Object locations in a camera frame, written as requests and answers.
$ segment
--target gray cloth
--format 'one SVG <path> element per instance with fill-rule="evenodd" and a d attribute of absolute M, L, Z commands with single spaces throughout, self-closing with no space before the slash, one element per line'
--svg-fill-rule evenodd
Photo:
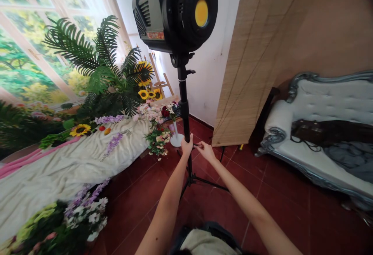
<path fill-rule="evenodd" d="M 373 144 L 344 141 L 324 148 L 324 152 L 348 173 L 373 183 Z"/>

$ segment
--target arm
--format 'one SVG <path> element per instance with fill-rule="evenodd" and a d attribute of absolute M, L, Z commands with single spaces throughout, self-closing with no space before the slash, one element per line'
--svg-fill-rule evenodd
<path fill-rule="evenodd" d="M 183 187 L 186 164 L 193 148 L 193 134 L 187 143 L 181 142 L 183 155 L 176 166 L 160 197 L 150 226 L 135 255 L 164 255 L 170 246 L 176 215 Z"/>
<path fill-rule="evenodd" d="M 256 197 L 216 159 L 211 145 L 202 141 L 196 148 L 218 172 L 233 198 L 254 225 L 268 252 L 271 255 L 301 255 Z"/>

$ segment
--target tufted upholstery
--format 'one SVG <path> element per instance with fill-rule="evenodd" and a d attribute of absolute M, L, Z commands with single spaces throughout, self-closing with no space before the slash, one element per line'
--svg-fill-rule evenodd
<path fill-rule="evenodd" d="M 343 83 L 298 82 L 291 103 L 293 121 L 298 119 L 346 120 L 373 125 L 373 83 L 356 80 Z"/>

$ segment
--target white fabric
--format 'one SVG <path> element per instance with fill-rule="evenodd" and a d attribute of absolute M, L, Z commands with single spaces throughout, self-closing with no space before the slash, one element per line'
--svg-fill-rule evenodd
<path fill-rule="evenodd" d="M 186 236 L 180 250 L 188 249 L 193 255 L 235 255 L 241 254 L 233 250 L 221 239 L 211 233 L 193 229 Z"/>
<path fill-rule="evenodd" d="M 356 80 L 344 83 L 298 82 L 294 121 L 345 120 L 373 124 L 373 84 Z"/>
<path fill-rule="evenodd" d="M 0 180 L 0 243 L 15 235 L 37 211 L 58 199 L 71 200 L 85 183 L 101 183 L 126 169 L 147 148 L 147 121 L 111 124 L 56 150 Z M 114 151 L 101 162 L 107 143 L 119 131 L 130 129 Z"/>
<path fill-rule="evenodd" d="M 311 172 L 342 188 L 354 190 L 373 198 L 372 183 L 361 180 L 346 172 L 333 162 L 323 150 L 321 152 L 314 152 L 305 143 L 295 143 L 291 140 L 286 140 L 274 152 L 305 166 Z"/>

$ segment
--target sofa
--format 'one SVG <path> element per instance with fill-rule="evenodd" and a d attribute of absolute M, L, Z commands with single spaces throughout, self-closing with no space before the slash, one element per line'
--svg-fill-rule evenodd
<path fill-rule="evenodd" d="M 312 151 L 291 138 L 292 122 L 345 120 L 373 125 L 373 71 L 341 77 L 305 72 L 289 84 L 287 100 L 274 103 L 256 156 L 270 154 L 300 170 L 314 184 L 349 195 L 364 211 L 373 210 L 373 184 L 339 167 L 323 150 Z"/>

